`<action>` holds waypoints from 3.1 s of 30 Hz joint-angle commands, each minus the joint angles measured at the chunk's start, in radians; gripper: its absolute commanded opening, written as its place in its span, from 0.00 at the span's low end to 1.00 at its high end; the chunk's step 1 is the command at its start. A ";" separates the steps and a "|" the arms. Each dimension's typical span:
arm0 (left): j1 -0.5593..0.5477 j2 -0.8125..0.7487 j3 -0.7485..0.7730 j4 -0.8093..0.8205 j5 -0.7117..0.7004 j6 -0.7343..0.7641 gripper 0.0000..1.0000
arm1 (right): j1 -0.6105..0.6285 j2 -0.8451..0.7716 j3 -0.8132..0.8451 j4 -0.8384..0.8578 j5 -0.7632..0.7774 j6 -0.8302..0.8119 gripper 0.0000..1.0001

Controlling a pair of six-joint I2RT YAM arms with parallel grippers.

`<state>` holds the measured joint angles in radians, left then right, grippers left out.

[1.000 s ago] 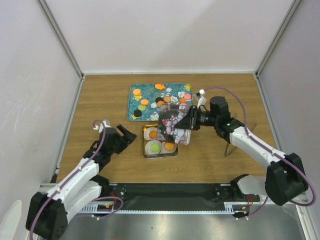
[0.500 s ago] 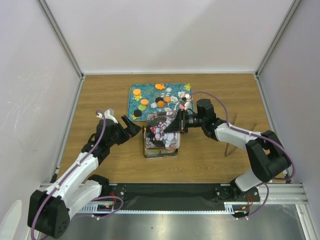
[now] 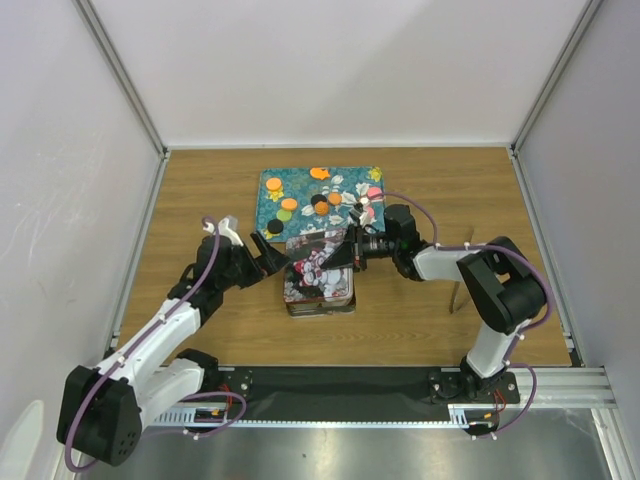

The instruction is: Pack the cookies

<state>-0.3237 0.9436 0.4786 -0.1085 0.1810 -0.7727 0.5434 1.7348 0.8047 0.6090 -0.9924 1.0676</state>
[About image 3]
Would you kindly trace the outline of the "gold tin lid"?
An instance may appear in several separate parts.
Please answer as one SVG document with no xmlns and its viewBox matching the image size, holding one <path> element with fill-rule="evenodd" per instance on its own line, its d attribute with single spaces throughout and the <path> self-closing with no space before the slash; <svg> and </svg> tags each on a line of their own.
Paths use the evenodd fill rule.
<svg viewBox="0 0 640 480">
<path fill-rule="evenodd" d="M 345 233 L 345 229 L 324 230 L 286 241 L 285 255 L 291 262 L 284 271 L 283 298 L 288 306 L 343 306 L 353 298 L 353 270 L 322 266 L 343 242 Z"/>
</svg>

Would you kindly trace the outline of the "gold cookie tin box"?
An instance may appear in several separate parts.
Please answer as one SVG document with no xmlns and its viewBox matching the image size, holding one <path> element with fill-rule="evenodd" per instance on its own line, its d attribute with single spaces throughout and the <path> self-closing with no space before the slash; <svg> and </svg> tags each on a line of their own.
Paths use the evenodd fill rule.
<svg viewBox="0 0 640 480">
<path fill-rule="evenodd" d="M 337 314 L 351 314 L 356 310 L 357 298 L 353 295 L 350 299 L 323 302 L 299 302 L 287 303 L 286 309 L 288 314 L 293 318 L 307 318 L 329 316 Z"/>
</svg>

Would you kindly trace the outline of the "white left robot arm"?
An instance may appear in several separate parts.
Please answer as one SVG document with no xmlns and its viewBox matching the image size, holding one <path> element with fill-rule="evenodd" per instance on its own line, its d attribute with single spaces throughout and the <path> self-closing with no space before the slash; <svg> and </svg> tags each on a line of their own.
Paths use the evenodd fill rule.
<svg viewBox="0 0 640 480">
<path fill-rule="evenodd" d="M 70 471 L 89 468 L 74 462 L 75 452 L 93 462 L 122 464 L 143 432 L 174 404 L 192 395 L 209 400 L 218 393 L 214 357 L 186 351 L 169 365 L 163 362 L 206 324 L 227 290 L 253 286 L 289 263 L 261 234 L 251 238 L 257 256 L 231 228 L 213 227 L 152 319 L 98 365 L 70 372 L 56 431 Z"/>
</svg>

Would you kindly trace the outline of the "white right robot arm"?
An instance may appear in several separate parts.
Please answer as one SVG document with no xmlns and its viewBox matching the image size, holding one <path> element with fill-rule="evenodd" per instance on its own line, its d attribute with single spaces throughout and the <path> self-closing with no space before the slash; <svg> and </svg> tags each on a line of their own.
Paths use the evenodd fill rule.
<svg viewBox="0 0 640 480">
<path fill-rule="evenodd" d="M 381 232 L 369 230 L 360 220 L 349 225 L 344 239 L 321 267 L 357 272 L 365 270 L 371 259 L 389 258 L 406 279 L 464 284 L 482 326 L 461 360 L 458 385 L 451 397 L 486 400 L 495 392 L 523 334 L 546 322 L 552 313 L 549 285 L 508 237 L 443 246 L 421 238 L 406 205 L 386 207 L 383 219 Z"/>
</svg>

